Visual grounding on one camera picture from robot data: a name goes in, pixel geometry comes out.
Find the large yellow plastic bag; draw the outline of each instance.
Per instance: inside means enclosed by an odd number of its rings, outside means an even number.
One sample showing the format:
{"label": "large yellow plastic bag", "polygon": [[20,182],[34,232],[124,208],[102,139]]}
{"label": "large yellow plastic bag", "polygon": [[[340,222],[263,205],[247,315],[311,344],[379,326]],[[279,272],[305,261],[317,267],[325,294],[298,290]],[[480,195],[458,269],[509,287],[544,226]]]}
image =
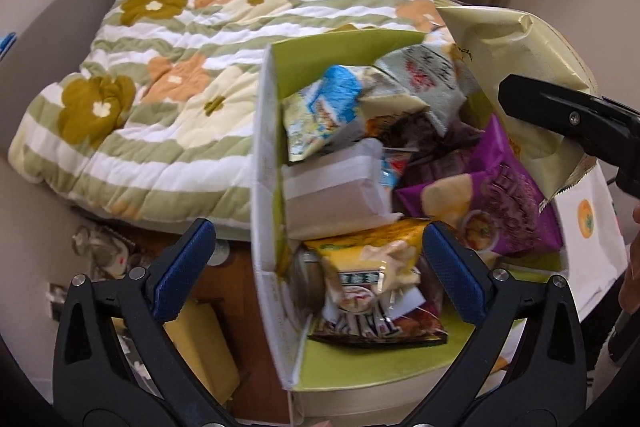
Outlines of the large yellow plastic bag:
{"label": "large yellow plastic bag", "polygon": [[542,19],[517,10],[447,6],[438,12],[545,198],[577,181],[589,165],[580,145],[507,116],[498,103],[500,83],[511,73],[599,96],[593,74],[571,45]]}

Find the purple snack bag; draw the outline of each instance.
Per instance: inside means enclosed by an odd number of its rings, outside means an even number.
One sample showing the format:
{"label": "purple snack bag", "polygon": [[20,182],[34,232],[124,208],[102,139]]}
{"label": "purple snack bag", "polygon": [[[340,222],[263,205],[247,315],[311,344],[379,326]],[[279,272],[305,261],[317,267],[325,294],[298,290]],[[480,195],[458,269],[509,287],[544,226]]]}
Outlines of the purple snack bag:
{"label": "purple snack bag", "polygon": [[449,223],[476,251],[508,255],[562,247],[553,207],[547,205],[538,214],[542,192],[511,152],[495,115],[465,174],[400,188],[396,195],[411,216],[427,215]]}

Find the headboard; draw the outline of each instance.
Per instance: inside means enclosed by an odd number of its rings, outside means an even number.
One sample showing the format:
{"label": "headboard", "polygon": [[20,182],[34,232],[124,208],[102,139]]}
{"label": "headboard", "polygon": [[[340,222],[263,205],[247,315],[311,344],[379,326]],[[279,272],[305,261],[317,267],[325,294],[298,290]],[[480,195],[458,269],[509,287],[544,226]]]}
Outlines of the headboard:
{"label": "headboard", "polygon": [[22,115],[47,85],[78,70],[115,0],[55,0],[18,35],[0,60],[0,152],[6,155]]}

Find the white bag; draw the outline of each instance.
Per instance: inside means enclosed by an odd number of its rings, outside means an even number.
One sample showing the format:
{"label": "white bag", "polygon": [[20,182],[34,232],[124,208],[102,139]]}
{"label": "white bag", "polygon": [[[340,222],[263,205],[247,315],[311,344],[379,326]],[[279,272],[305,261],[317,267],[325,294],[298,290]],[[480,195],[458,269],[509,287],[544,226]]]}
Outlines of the white bag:
{"label": "white bag", "polygon": [[290,239],[319,239],[382,227],[402,214],[380,184],[382,143],[367,138],[346,149],[282,167]]}

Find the orange fruit picture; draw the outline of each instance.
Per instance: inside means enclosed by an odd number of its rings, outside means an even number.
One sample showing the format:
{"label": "orange fruit picture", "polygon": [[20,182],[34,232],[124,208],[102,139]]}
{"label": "orange fruit picture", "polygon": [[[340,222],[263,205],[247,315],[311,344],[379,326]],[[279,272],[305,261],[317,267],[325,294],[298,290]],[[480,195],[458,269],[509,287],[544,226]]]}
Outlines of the orange fruit picture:
{"label": "orange fruit picture", "polygon": [[591,208],[591,203],[587,200],[582,200],[578,205],[578,226],[582,237],[585,239],[593,235],[595,227],[593,209]]}

